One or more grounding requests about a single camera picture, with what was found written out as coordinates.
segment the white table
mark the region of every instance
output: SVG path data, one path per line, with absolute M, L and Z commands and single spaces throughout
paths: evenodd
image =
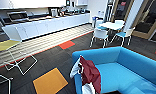
M 113 30 L 121 29 L 124 26 L 123 24 L 116 24 L 116 23 L 112 23 L 112 22 L 106 22 L 106 23 L 99 24 L 99 25 L 109 28 L 109 29 L 113 29 Z

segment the kitchen cabinet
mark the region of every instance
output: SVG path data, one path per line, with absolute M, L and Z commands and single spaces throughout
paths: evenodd
M 24 30 L 24 28 L 20 25 L 20 24 L 13 24 L 13 25 L 9 25 L 9 26 L 14 26 L 16 27 L 19 35 L 20 35 L 20 38 L 22 40 L 25 40 L 25 39 L 28 39 L 28 36 L 26 34 L 26 31 Z
M 88 5 L 88 0 L 77 0 L 76 6 Z
M 69 18 L 69 26 L 70 27 L 76 26 L 75 16 L 69 16 L 68 18 Z
M 23 26 L 28 38 L 39 36 L 37 28 L 33 22 L 26 22 L 26 23 L 20 23 L 20 24 Z
M 48 25 L 48 33 L 55 32 L 57 30 L 56 19 L 47 19 L 46 21 Z
M 89 22 L 90 14 L 80 14 L 53 19 L 38 20 L 8 26 L 15 26 L 22 40 L 71 28 Z
M 46 20 L 34 21 L 34 23 L 39 35 L 48 33 L 48 24 L 46 23 Z
M 56 29 L 57 31 L 62 30 L 63 29 L 63 19 L 61 18 L 55 18 L 56 19 Z
M 38 8 L 66 6 L 65 0 L 10 0 L 13 8 Z
M 10 0 L 13 8 L 38 8 L 38 0 Z
M 24 30 L 23 27 L 17 27 L 17 31 L 18 31 L 18 33 L 19 33 L 22 40 L 28 39 L 26 31 Z
M 10 0 L 0 0 L 0 9 L 12 9 L 13 4 Z

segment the white wall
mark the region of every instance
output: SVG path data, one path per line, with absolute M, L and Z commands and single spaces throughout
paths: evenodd
M 108 0 L 88 0 L 87 9 L 90 10 L 90 23 L 92 22 L 92 17 L 98 16 L 98 11 L 106 12 Z
M 133 24 L 136 15 L 138 14 L 138 11 L 142 5 L 144 0 L 135 0 L 132 8 L 129 12 L 128 18 L 126 20 L 125 26 L 124 26 L 124 31 L 126 31 L 127 29 L 129 29 L 131 27 L 131 25 Z

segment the countertop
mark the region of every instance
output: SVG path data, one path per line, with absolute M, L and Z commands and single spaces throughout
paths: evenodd
M 80 15 L 80 14 L 86 14 L 86 13 L 72 13 L 72 14 L 68 13 L 68 14 L 65 14 L 64 16 L 56 16 L 56 17 L 46 16 L 46 17 L 30 18 L 29 20 L 5 23 L 5 25 L 19 24 L 19 23 L 39 21 L 39 20 L 45 20 L 45 19 L 61 18 L 61 17 L 74 16 L 74 15 Z

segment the chair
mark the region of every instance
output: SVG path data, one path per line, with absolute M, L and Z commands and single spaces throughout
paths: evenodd
M 123 20 L 115 20 L 115 23 L 116 24 L 122 24 L 123 25 L 125 22 Z
M 98 27 L 99 26 L 99 24 L 102 24 L 103 23 L 103 20 L 96 20 L 96 24 L 95 24 L 95 27 Z
M 2 27 L 2 29 L 10 39 L 7 41 L 0 42 L 0 51 L 8 51 L 14 61 L 14 63 L 5 62 L 5 61 L 3 61 L 3 63 L 7 70 L 11 70 L 12 68 L 17 67 L 19 69 L 19 71 L 21 72 L 21 74 L 25 75 L 31 69 L 31 67 L 35 65 L 35 63 L 37 62 L 37 59 L 32 55 L 20 52 L 20 55 L 23 55 L 24 58 L 17 62 L 17 60 L 14 58 L 13 54 L 11 53 L 11 51 L 9 49 L 13 48 L 14 46 L 17 46 L 18 44 L 20 44 L 22 42 L 22 40 L 18 34 L 18 31 L 15 27 L 12 27 L 12 26 Z M 23 62 L 28 56 L 31 56 L 35 61 L 25 72 L 23 72 L 21 70 L 19 64 L 21 62 Z
M 97 27 L 94 29 L 94 33 L 93 33 L 93 37 L 91 39 L 90 47 L 93 44 L 93 39 L 95 38 L 95 40 L 96 40 L 96 38 L 99 38 L 99 39 L 104 39 L 104 45 L 103 45 L 103 48 L 104 48 L 105 43 L 106 43 L 106 39 L 108 41 L 108 35 L 107 35 L 108 31 L 106 31 L 104 29 L 106 29 L 106 28 L 105 27 Z
M 9 91 L 8 91 L 9 93 L 8 93 L 8 94 L 10 94 L 11 80 L 12 80 L 13 78 L 9 78 L 9 79 L 8 79 L 8 78 L 6 78 L 5 76 L 3 76 L 3 75 L 1 75 L 1 74 L 0 74 L 0 78 L 1 78 L 1 79 L 4 79 L 4 80 L 0 81 L 0 84 L 4 83 L 4 82 L 6 82 L 6 81 L 9 81 L 9 85 L 8 85 L 8 86 L 9 86 Z
M 116 36 L 119 36 L 119 37 L 121 37 L 121 38 L 123 39 L 123 40 L 122 40 L 122 43 L 121 43 L 121 47 L 122 47 L 123 42 L 124 42 L 124 40 L 125 40 L 125 37 L 129 37 L 129 40 L 128 40 L 128 45 L 129 45 L 130 39 L 131 39 L 131 34 L 132 34 L 132 32 L 133 32 L 134 29 L 135 29 L 135 27 L 132 28 L 132 29 L 128 29 L 128 30 L 125 31 L 125 32 L 116 33 L 116 34 L 114 35 L 114 37 L 113 37 L 113 39 L 111 40 L 110 43 L 113 42 L 113 40 L 114 40 L 114 38 L 115 38 Z

